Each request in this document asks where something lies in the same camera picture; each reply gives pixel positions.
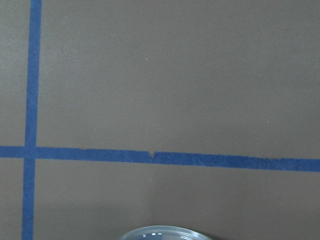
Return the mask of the clear plastic tennis ball can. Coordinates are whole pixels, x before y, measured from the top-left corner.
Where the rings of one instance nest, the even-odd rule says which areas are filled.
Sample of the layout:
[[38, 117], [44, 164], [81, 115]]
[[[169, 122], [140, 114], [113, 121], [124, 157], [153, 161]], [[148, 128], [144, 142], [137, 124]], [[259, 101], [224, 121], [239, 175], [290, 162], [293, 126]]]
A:
[[182, 227], [152, 225], [131, 230], [119, 240], [211, 240], [211, 238]]

